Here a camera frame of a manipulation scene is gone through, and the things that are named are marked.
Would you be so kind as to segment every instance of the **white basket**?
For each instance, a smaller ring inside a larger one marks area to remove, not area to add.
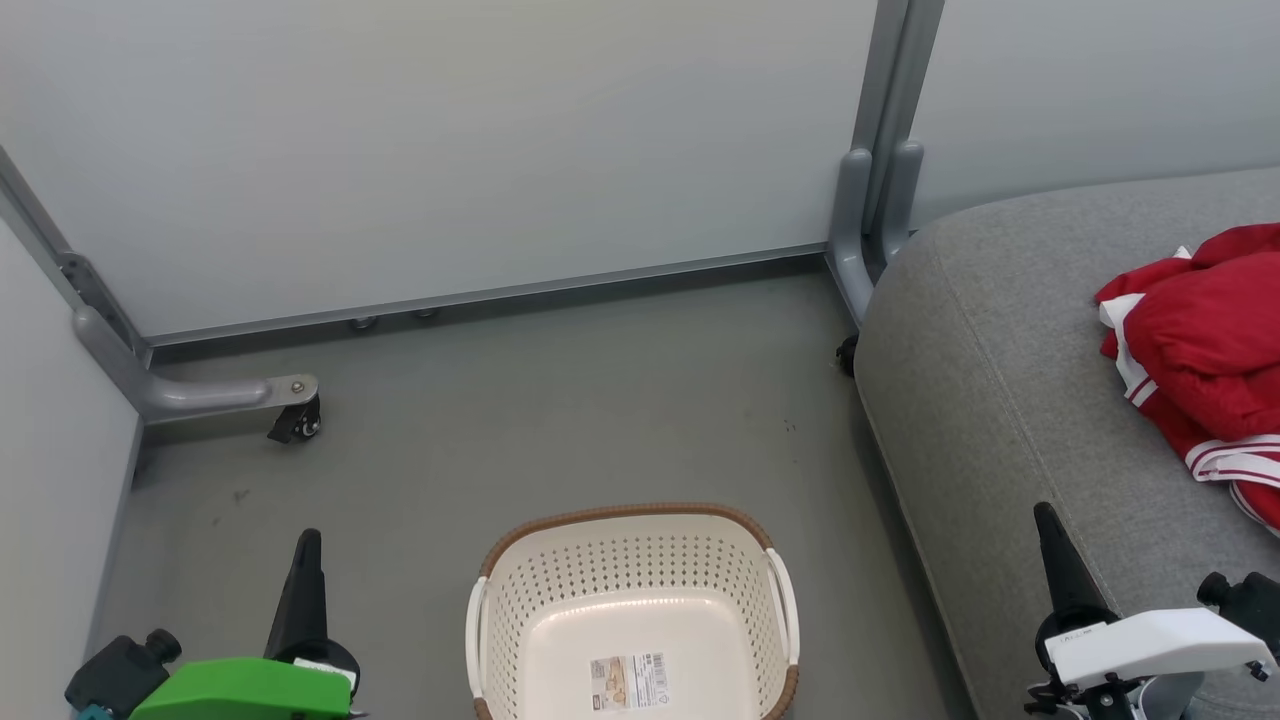
[[[782,557],[714,505],[524,525],[489,553],[467,607],[481,720],[777,720],[799,660]]]

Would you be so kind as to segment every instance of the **barcode sticker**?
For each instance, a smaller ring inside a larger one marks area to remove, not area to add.
[[[640,710],[671,705],[667,659],[660,652],[591,661],[593,710]]]

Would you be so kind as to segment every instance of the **brown basket rim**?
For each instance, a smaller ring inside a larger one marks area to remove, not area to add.
[[[493,550],[489,551],[489,555],[485,556],[484,562],[480,565],[480,577],[488,578],[493,573],[494,566],[498,564],[498,559],[502,557],[502,553],[506,552],[508,547],[515,544],[516,541],[526,536],[576,523],[608,520],[612,518],[635,518],[639,515],[716,515],[732,520],[746,528],[746,530],[751,533],[751,537],[760,543],[762,550],[771,550],[773,547],[773,541],[769,539],[769,534],[765,533],[764,528],[755,521],[755,518],[751,518],[746,512],[735,507],[728,507],[727,505],[716,505],[712,502],[650,502],[645,505],[612,505],[608,507],[594,507],[590,510],[564,512],[563,515],[552,515],[550,518],[531,520],[520,525],[503,536],[493,546]],[[800,666],[790,665],[787,667],[787,678],[782,684],[782,692],[778,694],[778,701],[773,703],[769,712],[762,716],[760,720],[781,720],[787,708],[791,707],[791,700],[795,698],[799,684]],[[475,708],[476,717],[479,720],[493,720],[493,714],[489,712],[489,703],[483,697],[475,698]]]
[[[564,512],[563,515],[552,515],[550,518],[541,518],[539,520],[531,520],[520,525],[518,528],[511,530],[503,536],[485,556],[484,562],[480,565],[480,577],[488,578],[494,566],[498,565],[498,559],[502,553],[507,551],[508,547],[516,543],[516,541],[531,536],[541,530],[549,530],[552,528],[561,528],[564,525],[573,525],[576,523],[589,523],[593,520],[609,520],[613,518],[635,518],[640,515],[716,515],[719,518],[726,518],[746,528],[751,537],[760,543],[762,550],[769,550],[773,547],[773,541],[769,539],[768,533],[764,528],[755,521],[754,518],[742,512],[741,510],[728,507],[726,505],[716,505],[712,502],[650,502],[645,505],[611,505],[607,507],[593,507],[590,510],[577,510],[575,512]]]

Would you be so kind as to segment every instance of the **sofa seam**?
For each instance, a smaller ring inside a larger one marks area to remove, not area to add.
[[[1044,462],[1044,457],[1039,454],[1039,451],[1036,448],[1036,445],[1032,442],[1030,430],[1027,428],[1027,420],[1025,418],[1023,418],[1023,414],[1018,407],[1018,402],[1014,400],[1014,393],[1009,389],[1009,384],[1005,382],[1004,374],[1000,373],[1000,370],[996,368],[995,361],[992,361],[991,354],[987,350],[986,343],[982,341],[982,336],[979,336],[978,331],[974,328],[973,319],[969,315],[969,310],[960,301],[960,293],[956,292],[955,284],[951,282],[951,275],[947,274],[947,269],[942,264],[942,259],[938,256],[937,247],[936,246],[931,247],[931,250],[933,250],[932,252],[933,263],[937,266],[938,274],[942,277],[942,283],[947,291],[947,295],[951,296],[951,301],[955,304],[956,311],[964,320],[965,329],[969,331],[969,336],[973,338],[973,343],[978,350],[978,355],[982,359],[983,366],[987,369],[989,377],[995,380],[998,389],[997,396],[1000,404],[1005,409],[1006,416],[1010,420],[1014,420],[1014,432],[1018,434],[1019,445],[1023,446],[1024,452],[1027,452],[1027,455],[1034,461],[1037,474],[1047,486],[1050,495],[1059,501],[1062,512],[1066,515],[1068,525],[1070,527],[1070,529],[1075,529],[1075,532],[1073,532],[1071,534],[1075,536],[1074,539],[1079,546],[1079,548],[1083,551],[1084,561],[1089,566],[1089,574],[1093,575],[1094,582],[1097,582],[1101,585],[1102,593],[1106,596],[1107,602],[1112,607],[1117,606],[1119,603],[1116,602],[1115,594],[1111,592],[1111,588],[1107,587],[1105,579],[1101,579],[1098,577],[1097,565],[1092,560],[1093,553],[1089,552],[1089,543],[1084,538],[1083,533],[1080,533],[1076,529],[1078,525],[1075,524],[1075,519],[1071,516],[1071,509],[1068,506],[1061,488],[1059,488],[1057,482],[1053,479],[1053,474],[1048,470],[1048,465],[1047,462]]]

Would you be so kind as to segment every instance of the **white wall panel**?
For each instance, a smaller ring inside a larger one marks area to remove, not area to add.
[[[913,224],[1029,192],[1280,163],[1274,0],[951,0]]]
[[[13,0],[0,143],[143,334],[826,240],[874,0]]]
[[[63,691],[84,661],[138,416],[4,220],[0,307],[3,715],[67,717]]]

